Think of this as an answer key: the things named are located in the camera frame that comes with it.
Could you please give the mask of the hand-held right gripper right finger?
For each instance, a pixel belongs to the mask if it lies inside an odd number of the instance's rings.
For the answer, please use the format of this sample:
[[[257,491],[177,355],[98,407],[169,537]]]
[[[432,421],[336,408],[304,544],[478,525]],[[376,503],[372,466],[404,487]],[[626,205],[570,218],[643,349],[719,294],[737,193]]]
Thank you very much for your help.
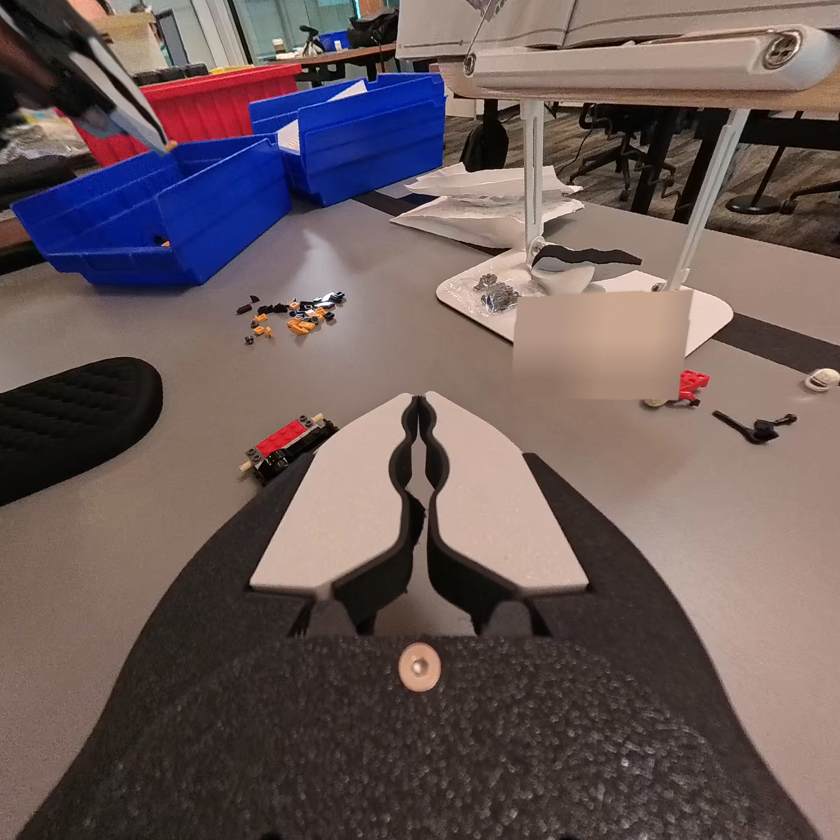
[[[477,634],[504,602],[531,604],[587,589],[589,579],[523,452],[506,435],[427,392],[422,440],[433,488],[429,580],[469,616]]]

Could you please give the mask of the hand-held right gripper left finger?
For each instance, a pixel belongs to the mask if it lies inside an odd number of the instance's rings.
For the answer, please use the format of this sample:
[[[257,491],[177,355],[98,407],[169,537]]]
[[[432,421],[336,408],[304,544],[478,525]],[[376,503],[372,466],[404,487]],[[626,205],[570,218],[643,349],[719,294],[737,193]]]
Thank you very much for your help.
[[[413,474],[418,396],[403,393],[352,421],[313,455],[249,587],[343,605],[371,624],[405,593],[422,505]]]

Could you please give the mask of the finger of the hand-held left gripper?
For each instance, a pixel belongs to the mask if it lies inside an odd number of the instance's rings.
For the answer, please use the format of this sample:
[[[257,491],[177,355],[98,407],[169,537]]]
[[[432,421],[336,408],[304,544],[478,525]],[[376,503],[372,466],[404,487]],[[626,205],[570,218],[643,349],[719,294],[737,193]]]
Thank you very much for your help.
[[[122,134],[165,154],[176,146],[148,100],[97,32],[70,32],[70,78],[79,85],[71,117],[90,134]]]
[[[137,98],[74,98],[74,121],[89,133],[105,138],[124,135],[133,140],[143,140],[135,129],[143,127],[137,123],[143,116],[143,100]]]

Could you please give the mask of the red black brick chassis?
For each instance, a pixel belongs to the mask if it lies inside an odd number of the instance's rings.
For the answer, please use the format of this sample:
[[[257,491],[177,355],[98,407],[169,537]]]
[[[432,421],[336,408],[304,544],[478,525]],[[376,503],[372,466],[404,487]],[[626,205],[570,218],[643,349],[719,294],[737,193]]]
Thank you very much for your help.
[[[300,415],[250,448],[246,453],[246,462],[238,468],[239,473],[255,477],[264,487],[339,430],[333,421],[321,413],[315,416]]]

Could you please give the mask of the pile of small bricks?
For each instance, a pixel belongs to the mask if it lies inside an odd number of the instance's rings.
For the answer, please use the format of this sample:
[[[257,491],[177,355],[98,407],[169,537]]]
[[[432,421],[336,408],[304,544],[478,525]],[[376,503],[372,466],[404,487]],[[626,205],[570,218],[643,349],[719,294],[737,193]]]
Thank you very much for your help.
[[[251,296],[250,302],[236,309],[238,316],[250,316],[243,343],[249,347],[259,339],[274,339],[275,321],[280,319],[292,336],[305,338],[322,328],[333,326],[346,301],[347,295],[343,290],[331,290],[310,299],[293,297],[273,304]]]

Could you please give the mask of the grey desk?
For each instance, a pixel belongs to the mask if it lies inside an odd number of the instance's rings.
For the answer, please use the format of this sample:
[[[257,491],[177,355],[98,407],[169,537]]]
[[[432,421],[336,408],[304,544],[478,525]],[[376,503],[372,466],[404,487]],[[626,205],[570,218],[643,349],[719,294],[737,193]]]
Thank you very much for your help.
[[[141,628],[205,541],[254,497],[245,450],[289,418],[343,426],[435,391],[549,463],[645,554],[684,606],[744,727],[825,838],[838,838],[838,390],[711,340],[694,411],[518,399],[511,347],[435,297],[485,259],[391,223],[385,198],[298,207],[202,287],[97,289],[41,264],[2,277],[2,390],[113,356],[150,362],[161,418],[124,455],[2,509],[2,838],[99,718]],[[342,290],[331,327],[245,346],[256,296]],[[754,445],[742,424],[792,413]]]

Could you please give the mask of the black monitor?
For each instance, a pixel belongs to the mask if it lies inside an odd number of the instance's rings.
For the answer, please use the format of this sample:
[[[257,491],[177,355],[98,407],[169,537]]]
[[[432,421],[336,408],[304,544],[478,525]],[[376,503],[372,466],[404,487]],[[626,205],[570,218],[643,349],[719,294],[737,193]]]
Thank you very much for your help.
[[[154,13],[154,24],[152,25],[154,35],[157,39],[162,55],[168,67],[177,67],[177,62],[173,57],[172,50],[167,40],[167,35],[172,35],[176,31],[176,23],[174,13],[171,9],[166,9],[159,13]]]

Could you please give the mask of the black oval pad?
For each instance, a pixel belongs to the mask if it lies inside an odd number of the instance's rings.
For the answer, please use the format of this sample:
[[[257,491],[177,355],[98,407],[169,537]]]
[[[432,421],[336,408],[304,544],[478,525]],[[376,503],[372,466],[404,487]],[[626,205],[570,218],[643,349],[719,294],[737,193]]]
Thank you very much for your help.
[[[44,190],[76,178],[68,159],[43,156],[24,157],[1,164],[1,194]]]

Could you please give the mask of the red plastic bin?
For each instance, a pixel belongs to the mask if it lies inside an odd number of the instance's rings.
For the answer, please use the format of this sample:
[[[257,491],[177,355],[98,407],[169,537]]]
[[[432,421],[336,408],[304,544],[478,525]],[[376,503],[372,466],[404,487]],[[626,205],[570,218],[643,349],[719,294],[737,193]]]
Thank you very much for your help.
[[[249,104],[297,92],[299,64],[251,67],[144,86],[141,92],[169,140],[250,135]]]

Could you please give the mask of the white book stand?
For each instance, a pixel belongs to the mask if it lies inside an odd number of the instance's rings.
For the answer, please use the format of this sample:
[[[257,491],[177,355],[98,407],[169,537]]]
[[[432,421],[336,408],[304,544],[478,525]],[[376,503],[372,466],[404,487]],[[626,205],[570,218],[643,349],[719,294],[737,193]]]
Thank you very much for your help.
[[[453,70],[456,58],[443,58]],[[781,24],[769,28],[733,29],[666,38],[627,40],[605,45],[576,47],[505,47],[471,45],[461,57],[463,67],[455,72],[455,89],[470,88],[500,98],[518,98],[524,120],[524,170],[526,192],[526,244],[510,249],[474,269],[456,275],[437,289],[437,299],[496,335],[512,342],[519,305],[537,299],[558,298],[563,304],[606,294],[617,303],[618,293],[650,303],[671,297],[678,290],[690,298],[687,316],[686,354],[727,327],[733,309],[719,297],[686,286],[690,264],[707,225],[713,200],[749,112],[777,101],[795,104],[814,90],[824,88],[838,75],[838,30],[828,31],[804,24]],[[530,277],[532,259],[542,246],[543,104],[577,94],[587,101],[638,106],[674,106],[690,109],[718,107],[728,116],[714,147],[688,233],[673,275],[667,280],[636,269],[609,280],[593,280],[582,293],[550,297],[536,288]],[[481,275],[493,272],[511,284],[521,296],[515,308],[486,314],[473,286]]]

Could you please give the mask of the white paper sheet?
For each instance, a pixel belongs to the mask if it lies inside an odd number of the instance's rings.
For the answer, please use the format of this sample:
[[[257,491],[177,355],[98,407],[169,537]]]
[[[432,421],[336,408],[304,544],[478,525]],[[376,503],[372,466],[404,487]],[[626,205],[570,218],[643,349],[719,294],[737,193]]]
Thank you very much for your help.
[[[349,87],[342,89],[331,98],[322,104],[328,102],[336,102],[346,98],[360,96],[368,92],[368,83],[366,80],[359,79],[351,84]],[[299,120],[294,119],[287,125],[278,129],[276,134],[276,141],[278,146],[285,151],[290,151],[295,154],[300,153],[300,125]]]

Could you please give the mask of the bag of dark small parts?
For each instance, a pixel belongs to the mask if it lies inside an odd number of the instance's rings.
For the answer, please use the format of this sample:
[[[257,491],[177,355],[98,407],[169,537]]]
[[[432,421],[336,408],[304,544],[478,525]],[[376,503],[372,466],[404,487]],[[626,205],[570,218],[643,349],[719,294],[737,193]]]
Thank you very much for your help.
[[[519,290],[488,272],[481,275],[473,286],[479,296],[479,303],[486,314],[499,314],[515,308],[521,296]]]

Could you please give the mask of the wooden background table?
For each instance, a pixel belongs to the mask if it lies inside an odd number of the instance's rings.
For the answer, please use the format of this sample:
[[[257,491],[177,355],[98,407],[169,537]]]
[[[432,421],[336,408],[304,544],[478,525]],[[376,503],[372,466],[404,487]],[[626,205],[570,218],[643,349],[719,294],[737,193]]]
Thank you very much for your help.
[[[396,43],[344,49],[321,53],[317,56],[292,56],[268,59],[268,65],[280,67],[298,67],[295,72],[297,82],[307,82],[313,88],[321,87],[346,78],[347,66],[364,69],[368,81],[376,81],[380,74],[387,72],[388,63],[396,56]]]

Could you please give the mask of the black toy part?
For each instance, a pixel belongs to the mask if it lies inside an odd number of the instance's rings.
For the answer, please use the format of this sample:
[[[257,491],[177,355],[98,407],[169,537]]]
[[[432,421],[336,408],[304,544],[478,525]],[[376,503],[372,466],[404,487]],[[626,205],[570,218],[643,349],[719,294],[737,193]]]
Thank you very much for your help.
[[[769,421],[756,419],[751,426],[745,425],[733,417],[721,412],[713,411],[712,416],[724,423],[732,430],[740,434],[745,440],[753,445],[766,445],[778,439],[780,427],[788,427],[798,422],[799,417],[792,413],[785,414],[781,418]]]

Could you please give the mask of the black bag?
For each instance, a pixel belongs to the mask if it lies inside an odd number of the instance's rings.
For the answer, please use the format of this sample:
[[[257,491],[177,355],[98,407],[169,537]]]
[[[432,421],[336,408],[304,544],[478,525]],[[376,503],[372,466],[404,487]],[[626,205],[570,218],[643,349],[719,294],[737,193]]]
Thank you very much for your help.
[[[346,30],[349,49],[380,48],[397,40],[399,7],[386,7],[367,17],[352,17]]]

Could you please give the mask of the black dimpled pad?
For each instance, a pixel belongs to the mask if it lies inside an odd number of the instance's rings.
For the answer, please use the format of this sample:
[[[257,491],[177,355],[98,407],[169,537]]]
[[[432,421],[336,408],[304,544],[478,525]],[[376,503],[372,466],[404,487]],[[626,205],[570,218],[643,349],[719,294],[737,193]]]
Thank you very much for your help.
[[[1,394],[1,505],[77,477],[126,452],[160,418],[152,364],[111,358]]]

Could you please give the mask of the crumpled white paper bag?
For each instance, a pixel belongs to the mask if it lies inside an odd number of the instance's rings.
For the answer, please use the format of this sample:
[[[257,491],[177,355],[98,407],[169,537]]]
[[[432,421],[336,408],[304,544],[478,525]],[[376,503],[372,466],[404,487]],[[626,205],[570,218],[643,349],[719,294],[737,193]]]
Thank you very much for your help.
[[[467,171],[457,163],[418,176],[406,184],[406,189],[434,197],[509,203],[525,197],[526,176],[522,167]]]
[[[465,201],[441,196],[392,218],[392,223],[476,247],[524,249],[526,210],[517,201]]]

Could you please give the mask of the black backpack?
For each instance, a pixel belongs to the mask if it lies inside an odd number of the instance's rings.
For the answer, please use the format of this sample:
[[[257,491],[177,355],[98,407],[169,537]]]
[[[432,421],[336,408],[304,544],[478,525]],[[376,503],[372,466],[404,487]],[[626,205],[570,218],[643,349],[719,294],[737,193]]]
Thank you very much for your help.
[[[501,121],[490,115],[468,135],[459,162],[465,170],[481,172],[503,169],[508,157],[509,137]]]

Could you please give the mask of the instruction booklet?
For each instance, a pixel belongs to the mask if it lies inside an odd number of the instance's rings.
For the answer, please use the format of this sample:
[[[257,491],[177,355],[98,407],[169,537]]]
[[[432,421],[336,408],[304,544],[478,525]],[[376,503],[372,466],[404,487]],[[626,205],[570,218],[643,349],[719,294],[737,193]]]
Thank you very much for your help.
[[[398,58],[564,48],[773,25],[838,30],[838,1],[401,1]]]

